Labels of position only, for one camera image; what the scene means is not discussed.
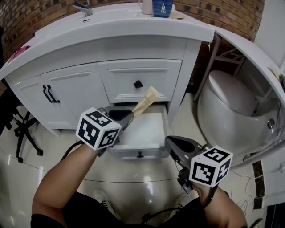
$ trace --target blue cup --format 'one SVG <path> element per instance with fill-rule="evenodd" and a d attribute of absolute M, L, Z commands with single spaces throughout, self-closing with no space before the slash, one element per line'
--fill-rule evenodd
<path fill-rule="evenodd" d="M 173 0 L 152 0 L 153 16 L 169 17 Z"/>

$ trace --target office chair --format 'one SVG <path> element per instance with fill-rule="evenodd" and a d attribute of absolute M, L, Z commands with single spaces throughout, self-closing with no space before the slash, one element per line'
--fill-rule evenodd
<path fill-rule="evenodd" d="M 30 112 L 28 111 L 25 117 L 22 117 L 19 113 L 17 107 L 21 105 L 21 102 L 16 97 L 16 95 L 13 93 L 11 88 L 7 85 L 5 80 L 2 80 L 2 82 L 6 85 L 7 89 L 3 92 L 3 94 L 0 96 L 0 135 L 5 127 L 7 127 L 8 130 L 12 128 L 11 121 L 15 120 L 16 124 L 19 126 L 14 130 L 15 136 L 18 138 L 18 144 L 17 144 L 17 151 L 16 151 L 16 157 L 18 159 L 19 163 L 23 163 L 23 158 L 20 157 L 20 150 L 21 145 L 23 142 L 23 138 L 26 135 L 32 146 L 36 149 L 37 155 L 42 156 L 44 154 L 43 150 L 40 149 L 34 142 L 33 138 L 31 137 L 29 133 L 29 127 L 32 126 L 34 123 L 37 122 L 36 118 L 32 118 L 29 120 Z"/>

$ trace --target hand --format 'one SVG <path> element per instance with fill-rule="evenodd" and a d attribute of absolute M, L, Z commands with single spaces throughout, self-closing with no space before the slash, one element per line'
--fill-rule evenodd
<path fill-rule="evenodd" d="M 193 189 L 198 193 L 202 206 L 207 202 L 211 194 L 211 188 L 199 183 L 192 182 Z"/>

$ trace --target white cube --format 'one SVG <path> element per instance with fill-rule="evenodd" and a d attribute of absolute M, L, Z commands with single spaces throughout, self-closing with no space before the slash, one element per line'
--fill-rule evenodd
<path fill-rule="evenodd" d="M 80 115 L 76 136 L 93 150 L 114 144 L 122 126 L 95 108 Z"/>
<path fill-rule="evenodd" d="M 226 177 L 232 162 L 232 153 L 218 146 L 192 158 L 189 180 L 209 187 Z"/>

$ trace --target white toilet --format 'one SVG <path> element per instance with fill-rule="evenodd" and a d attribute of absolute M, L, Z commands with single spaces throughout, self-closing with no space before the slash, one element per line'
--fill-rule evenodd
<path fill-rule="evenodd" d="M 277 99 L 255 96 L 236 78 L 214 70 L 198 101 L 198 121 L 212 146 L 248 154 L 276 141 L 279 107 Z"/>

